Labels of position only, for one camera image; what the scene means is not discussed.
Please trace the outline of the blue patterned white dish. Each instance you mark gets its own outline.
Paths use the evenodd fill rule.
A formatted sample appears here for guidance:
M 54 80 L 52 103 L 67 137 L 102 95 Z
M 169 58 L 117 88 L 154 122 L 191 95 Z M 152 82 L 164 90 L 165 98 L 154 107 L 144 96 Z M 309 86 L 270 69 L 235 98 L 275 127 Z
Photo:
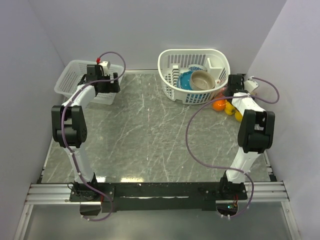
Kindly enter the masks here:
M 192 72 L 195 72 L 195 71 L 205 71 L 207 72 L 207 68 L 203 65 L 199 65 L 199 64 L 190 64 L 188 66 L 188 70 L 189 71 L 192 71 Z

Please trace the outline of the fake yellow bell pepper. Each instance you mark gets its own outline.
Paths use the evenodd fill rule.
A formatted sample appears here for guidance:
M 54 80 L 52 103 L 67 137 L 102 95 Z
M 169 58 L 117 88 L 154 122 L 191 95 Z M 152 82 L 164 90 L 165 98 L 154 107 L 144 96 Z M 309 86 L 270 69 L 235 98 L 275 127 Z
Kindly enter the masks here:
M 237 112 L 237 109 L 229 101 L 226 100 L 225 101 L 224 112 L 227 115 L 232 116 Z

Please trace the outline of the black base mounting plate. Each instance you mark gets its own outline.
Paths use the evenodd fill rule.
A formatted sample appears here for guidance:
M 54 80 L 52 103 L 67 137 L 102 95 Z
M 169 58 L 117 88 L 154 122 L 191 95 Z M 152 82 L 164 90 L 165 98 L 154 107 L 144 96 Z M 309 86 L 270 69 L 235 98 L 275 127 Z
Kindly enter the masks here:
M 83 183 L 74 183 L 72 203 L 97 203 L 102 212 L 192 210 L 215 211 L 217 201 L 247 200 L 243 183 L 222 182 L 100 182 L 100 195 Z

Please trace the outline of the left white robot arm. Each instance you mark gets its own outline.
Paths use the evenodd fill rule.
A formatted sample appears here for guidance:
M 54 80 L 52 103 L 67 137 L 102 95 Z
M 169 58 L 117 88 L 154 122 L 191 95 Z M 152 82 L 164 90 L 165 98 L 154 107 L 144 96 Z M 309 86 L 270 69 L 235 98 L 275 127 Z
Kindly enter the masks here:
M 74 172 L 73 192 L 87 201 L 106 196 L 99 188 L 86 153 L 84 109 L 98 94 L 120 91 L 118 73 L 109 74 L 108 61 L 88 64 L 75 92 L 62 105 L 51 108 L 52 136 L 68 154 Z

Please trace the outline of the white dish rack basket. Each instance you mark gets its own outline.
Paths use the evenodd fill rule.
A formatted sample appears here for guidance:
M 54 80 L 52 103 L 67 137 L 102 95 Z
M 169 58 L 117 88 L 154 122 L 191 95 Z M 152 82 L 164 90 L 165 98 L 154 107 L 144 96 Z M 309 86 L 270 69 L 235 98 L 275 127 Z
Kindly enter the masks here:
M 189 65 L 202 65 L 215 80 L 210 90 L 185 90 L 177 87 L 179 76 L 188 72 Z M 227 86 L 231 73 L 226 56 L 216 49 L 167 49 L 160 53 L 157 69 L 165 95 L 172 101 L 182 101 L 186 105 L 200 105 L 209 102 Z

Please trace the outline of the aluminium frame rail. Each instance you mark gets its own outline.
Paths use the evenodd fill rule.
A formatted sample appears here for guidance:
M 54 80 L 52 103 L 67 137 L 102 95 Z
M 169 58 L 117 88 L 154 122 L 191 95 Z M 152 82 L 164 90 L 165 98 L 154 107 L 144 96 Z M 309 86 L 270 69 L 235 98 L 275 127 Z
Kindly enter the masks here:
M 255 182 L 254 187 L 249 182 L 246 190 L 253 192 L 253 203 L 288 202 L 289 196 L 283 182 Z M 32 184 L 24 203 L 26 205 L 75 205 L 70 201 L 71 190 L 66 183 Z

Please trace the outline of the clear zip top bag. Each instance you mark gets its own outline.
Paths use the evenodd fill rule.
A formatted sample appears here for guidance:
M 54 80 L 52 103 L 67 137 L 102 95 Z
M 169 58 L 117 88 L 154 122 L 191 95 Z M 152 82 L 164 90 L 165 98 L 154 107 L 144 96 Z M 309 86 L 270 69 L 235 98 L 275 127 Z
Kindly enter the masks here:
M 224 87 L 220 93 L 216 96 L 215 102 L 212 103 L 212 108 L 216 112 L 224 111 L 227 115 L 232 116 L 234 115 L 235 119 L 238 122 L 241 122 L 243 119 L 243 115 L 239 112 L 239 110 L 232 105 L 231 99 L 223 99 L 223 97 L 231 97 L 234 93 L 245 93 L 245 89 L 242 85 L 240 86 L 227 86 Z

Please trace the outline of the beige ceramic bowl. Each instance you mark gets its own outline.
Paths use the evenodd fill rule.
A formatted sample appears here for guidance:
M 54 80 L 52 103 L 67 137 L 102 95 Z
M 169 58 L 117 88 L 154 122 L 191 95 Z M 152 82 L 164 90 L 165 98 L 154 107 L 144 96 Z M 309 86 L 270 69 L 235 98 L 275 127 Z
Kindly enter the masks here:
M 190 76 L 189 85 L 194 91 L 206 91 L 214 89 L 216 82 L 208 72 L 196 70 Z

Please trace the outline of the white perforated tray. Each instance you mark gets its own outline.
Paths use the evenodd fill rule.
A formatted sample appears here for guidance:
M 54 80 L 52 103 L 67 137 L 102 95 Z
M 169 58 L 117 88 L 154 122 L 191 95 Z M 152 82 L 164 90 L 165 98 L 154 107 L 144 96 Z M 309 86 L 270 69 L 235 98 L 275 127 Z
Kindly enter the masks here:
M 95 61 L 72 60 L 65 67 L 58 78 L 54 91 L 69 99 L 77 90 L 77 85 L 84 74 L 87 73 L 87 65 L 95 65 Z M 97 104 L 111 105 L 116 93 L 99 93 L 91 102 Z

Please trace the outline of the fake orange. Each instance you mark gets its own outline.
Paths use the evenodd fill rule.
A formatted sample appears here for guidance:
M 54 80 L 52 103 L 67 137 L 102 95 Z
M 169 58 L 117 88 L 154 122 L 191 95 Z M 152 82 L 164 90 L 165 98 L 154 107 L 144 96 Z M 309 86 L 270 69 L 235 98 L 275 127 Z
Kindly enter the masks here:
M 225 109 L 225 99 L 216 100 L 212 103 L 212 109 L 216 112 L 222 112 Z

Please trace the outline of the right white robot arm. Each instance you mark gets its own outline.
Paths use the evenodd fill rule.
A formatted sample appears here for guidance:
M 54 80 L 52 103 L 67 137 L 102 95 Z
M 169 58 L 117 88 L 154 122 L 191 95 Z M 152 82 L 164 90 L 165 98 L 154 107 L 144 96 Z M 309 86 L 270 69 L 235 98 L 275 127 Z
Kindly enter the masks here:
M 242 185 L 255 160 L 269 149 L 273 143 L 275 113 L 260 107 L 250 93 L 245 90 L 244 77 L 239 74 L 228 76 L 223 95 L 242 115 L 237 135 L 238 151 L 223 177 L 220 179 L 219 195 L 232 198 L 242 191 Z

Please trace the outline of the blue ceramic plate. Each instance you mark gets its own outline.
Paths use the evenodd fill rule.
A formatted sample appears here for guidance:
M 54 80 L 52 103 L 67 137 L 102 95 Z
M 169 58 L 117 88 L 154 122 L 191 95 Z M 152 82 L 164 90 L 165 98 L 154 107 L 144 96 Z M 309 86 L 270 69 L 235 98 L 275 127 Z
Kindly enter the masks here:
M 179 77 L 178 80 L 176 82 L 177 87 L 183 90 L 188 90 L 188 91 L 192 91 L 192 87 L 190 86 L 190 78 L 192 75 L 193 71 L 186 71 L 184 73 L 182 73 Z

